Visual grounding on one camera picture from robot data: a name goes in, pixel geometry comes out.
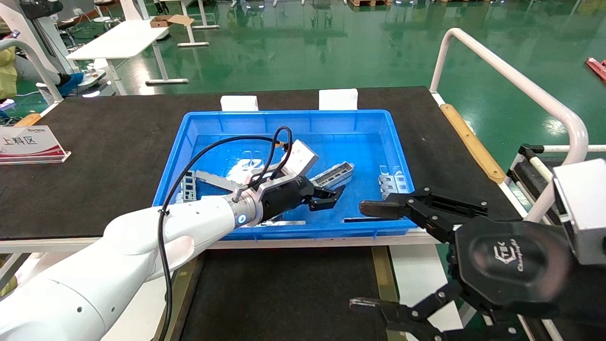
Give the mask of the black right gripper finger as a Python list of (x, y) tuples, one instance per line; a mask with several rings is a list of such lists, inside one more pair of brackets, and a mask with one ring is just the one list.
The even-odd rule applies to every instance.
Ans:
[(409, 194), (391, 193), (383, 201), (363, 200), (362, 215), (397, 220), (408, 218), (438, 242), (454, 241), (454, 223), (444, 213), (466, 220), (488, 216), (488, 203), (469, 196), (456, 196), (441, 188), (419, 188)]
[(518, 341), (521, 332), (508, 323), (493, 322), (482, 332), (470, 329), (442, 332), (429, 322), (429, 317), (465, 293), (458, 281), (449, 281), (435, 293), (415, 306), (398, 302), (357, 297), (351, 298), (351, 311), (372, 315), (385, 325), (386, 330), (413, 335), (418, 341)]

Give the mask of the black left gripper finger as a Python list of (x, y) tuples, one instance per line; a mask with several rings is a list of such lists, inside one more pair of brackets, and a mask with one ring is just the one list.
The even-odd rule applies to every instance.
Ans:
[(312, 197), (340, 197), (345, 188), (346, 184), (342, 184), (341, 186), (332, 189), (314, 186)]
[(339, 196), (331, 196), (325, 198), (309, 197), (307, 198), (307, 205), (309, 211), (324, 211), (327, 209), (333, 209), (338, 202)]

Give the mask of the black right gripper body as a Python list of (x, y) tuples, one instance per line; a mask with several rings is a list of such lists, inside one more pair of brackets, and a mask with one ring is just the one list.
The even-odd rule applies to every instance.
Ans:
[(452, 246), (452, 277), (463, 289), (461, 298), (474, 308), (536, 319), (560, 313), (559, 298), (575, 257), (554, 226), (477, 216), (454, 232)]

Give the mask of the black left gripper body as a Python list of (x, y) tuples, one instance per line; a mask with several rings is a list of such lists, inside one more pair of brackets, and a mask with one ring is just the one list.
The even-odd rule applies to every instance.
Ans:
[(275, 179), (264, 177), (251, 186), (250, 197), (255, 203), (255, 218), (259, 224), (282, 212), (290, 211), (310, 200), (315, 185), (307, 177), (284, 166)]

